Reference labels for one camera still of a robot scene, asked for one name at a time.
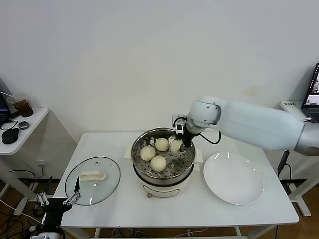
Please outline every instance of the table leg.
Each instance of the table leg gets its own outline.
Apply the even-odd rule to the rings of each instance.
[[[291,192],[295,191],[297,188],[296,186],[292,183],[289,186],[289,189]],[[305,203],[304,199],[302,198],[301,195],[296,195],[293,198],[290,198],[290,201],[292,203],[297,203],[297,206],[299,207],[301,213],[303,214],[304,217],[310,217],[311,216],[311,212],[309,210],[309,208],[307,207],[307,204]]]
[[[36,189],[36,187],[37,187],[38,185],[39,185],[39,183],[33,183],[33,184],[31,183],[31,185],[29,186],[29,189],[34,192],[34,190]],[[23,212],[23,210],[24,210],[26,204],[27,204],[28,202],[37,202],[37,201],[38,201],[37,198],[38,198],[37,195],[35,195],[35,197],[32,198],[32,199],[29,199],[29,198],[27,198],[27,197],[22,198],[21,201],[19,202],[18,206],[16,207],[16,209],[15,209],[13,215],[15,215],[15,216],[20,216],[20,215],[21,215],[21,212]]]
[[[248,234],[248,239],[256,239],[261,235],[265,234],[272,228],[276,227],[277,225],[270,225],[270,226],[256,226],[254,229]]]
[[[237,236],[241,236],[241,232],[240,232],[240,228],[239,227],[235,227],[235,230],[236,230],[236,234]]]
[[[295,199],[295,197],[302,196],[311,188],[313,188],[319,182],[319,174],[312,174],[309,179],[307,179],[302,185],[300,185],[297,189],[291,192],[289,195],[290,199]]]
[[[95,228],[94,238],[99,238],[100,236],[100,228]]]
[[[4,196],[5,192],[8,190],[9,187],[10,185],[6,183],[4,188],[0,192],[0,199]]]
[[[72,236],[74,236],[77,239],[88,239],[90,236],[83,231],[81,228],[67,228],[62,227],[67,233],[70,233]]]
[[[25,186],[24,183],[22,183],[19,179],[17,179],[17,177],[12,175],[9,169],[4,165],[0,166],[0,179],[9,184],[11,187],[15,188],[18,192],[29,199],[36,196],[36,194],[32,192],[27,186]]]

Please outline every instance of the plastic cup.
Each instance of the plastic cup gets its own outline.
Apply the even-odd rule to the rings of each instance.
[[[22,117],[26,118],[33,115],[33,110],[25,93],[16,93],[13,94],[13,96],[14,97],[9,96],[6,101],[11,104]]]

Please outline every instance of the cable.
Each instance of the cable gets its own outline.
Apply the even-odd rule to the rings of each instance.
[[[202,136],[206,141],[210,142],[211,144],[218,144],[221,140],[221,132],[220,131],[218,132],[218,140],[216,142],[210,141],[208,138],[203,136],[201,133],[199,135]]]
[[[33,182],[32,182],[32,187],[34,186],[34,183],[36,181],[36,176],[33,172],[31,172],[30,170],[11,170],[10,172],[28,172],[28,173],[31,173],[33,175]]]
[[[288,186],[287,186],[287,189],[286,189],[286,193],[288,193],[288,190],[289,190],[289,187],[290,187],[290,182],[291,182],[291,166],[289,164],[285,164],[285,166],[288,166],[289,167],[289,181],[288,181]]]
[[[1,127],[1,124],[0,124],[0,129],[4,130],[4,131],[7,131],[9,129],[12,129],[16,126],[17,123],[19,123],[19,121],[16,121],[16,120],[8,120],[8,123],[12,123],[12,122],[15,122],[15,124],[11,127],[11,128],[2,128]]]
[[[21,224],[22,224],[22,227],[24,226],[24,225],[23,225],[23,222],[21,222],[21,221],[19,221],[19,220],[15,220],[15,219],[10,219],[10,218],[9,218],[8,220],[6,220],[4,223],[1,224],[0,228],[1,228],[4,224],[6,224],[6,223],[7,223],[7,225],[8,225],[10,221],[11,221],[11,222],[21,223]]]
[[[5,214],[4,212],[1,212],[1,211],[0,211],[0,213],[3,214],[3,215],[5,215],[5,216],[7,216],[7,217],[10,217],[10,215]]]
[[[9,237],[7,237],[7,238],[14,237],[15,235],[18,235],[18,234],[21,234],[21,233],[15,233],[15,234],[13,234],[13,235],[10,235],[10,236],[9,236]]]
[[[187,117],[186,116],[180,116],[180,117],[177,117],[175,120],[174,120],[174,123],[173,123],[173,128],[175,128],[176,126],[176,122],[180,119],[183,119],[183,120],[186,120],[187,121]]]
[[[137,233],[142,233],[142,234],[144,234],[145,236],[147,236],[148,238],[152,238],[152,237],[150,237],[149,235],[147,235],[146,233],[144,233],[144,232],[141,232],[141,231],[138,231],[138,230],[135,230]]]
[[[187,235],[189,238],[194,238],[194,234],[190,229],[187,229]]]
[[[178,235],[174,236],[174,238],[176,238],[176,237],[178,237],[178,236],[182,236],[182,235],[188,234],[188,233],[201,233],[201,232],[203,232],[203,231],[205,231],[205,230],[207,230],[207,229],[208,229],[208,228],[205,228],[205,229],[203,229],[203,230],[201,230],[201,231],[196,231],[196,232],[192,232],[191,230],[189,230],[189,231],[186,232],[186,233],[178,234]]]
[[[11,234],[11,233],[14,233],[14,232],[16,232],[16,231],[18,231],[18,230],[20,230],[20,229],[22,229],[22,228],[15,229],[15,230],[13,230],[12,232],[9,232],[9,233],[7,233],[7,234],[2,235],[0,238],[3,238],[4,236],[9,235],[9,234]]]
[[[306,122],[315,123],[312,119],[306,120],[303,123],[306,123]]]
[[[113,236],[113,233],[114,233],[115,230],[116,230],[116,229],[113,228],[113,229],[112,229],[112,232],[111,232],[107,237],[109,238],[111,235]]]
[[[9,205],[8,205],[7,203],[5,203],[4,201],[0,200],[0,202],[2,202],[3,204],[5,204],[7,207],[9,207],[9,208],[11,208],[11,209],[13,209],[13,210],[16,210],[15,208],[9,206]],[[27,214],[24,214],[24,213],[22,213],[22,212],[19,212],[19,213],[21,213],[22,215],[25,215],[26,217],[32,218],[32,219],[35,220],[36,222],[42,224],[42,222],[38,221],[37,219],[34,219],[33,217],[31,217],[31,216],[29,216],[29,215],[27,215]]]
[[[19,201],[21,200],[22,198],[20,198],[19,200],[18,200],[18,202],[15,204],[15,208],[18,206],[18,204],[19,204]],[[11,220],[11,217],[13,216],[13,213],[14,213],[14,211],[12,210],[11,211],[11,213],[10,213],[10,215],[9,215],[9,219],[8,220],[6,220],[0,227],[2,227],[5,223],[6,223],[6,230],[4,231],[4,232],[2,232],[0,235],[2,235],[2,234],[4,234],[4,233],[7,233],[8,231],[9,231],[9,229],[16,223],[16,222],[13,222],[10,226],[9,226],[9,222],[10,222],[10,220]]]
[[[118,230],[119,230],[119,232],[120,232],[120,234],[121,234],[121,237],[124,238],[123,233],[121,232],[121,229],[118,228]]]
[[[132,232],[131,238],[134,238],[134,237],[135,237],[135,236],[134,236],[134,234],[135,234],[135,229],[131,230],[131,232]]]
[[[286,165],[289,154],[290,154],[289,150],[286,150],[283,153],[283,156],[281,157],[280,163],[278,164],[278,167],[277,167],[277,177],[279,177],[281,171],[284,169],[284,166]]]
[[[275,239],[277,239],[277,234],[278,234],[278,225],[276,226],[276,234],[275,234]]]

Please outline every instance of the computer mouse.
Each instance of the computer mouse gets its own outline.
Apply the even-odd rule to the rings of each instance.
[[[22,121],[18,124],[18,127],[22,130],[29,128],[29,123],[27,121]]]
[[[18,134],[19,134],[19,129],[18,128],[11,128],[6,130],[5,132],[2,133],[2,142],[4,144],[11,144],[16,142],[18,139]]]

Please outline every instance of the glass lid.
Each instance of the glass lid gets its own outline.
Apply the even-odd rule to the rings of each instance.
[[[78,177],[81,198],[76,204],[89,206],[107,199],[115,191],[121,178],[121,172],[117,163],[110,158],[89,158],[73,168],[68,175],[65,182],[67,197],[74,193]]]

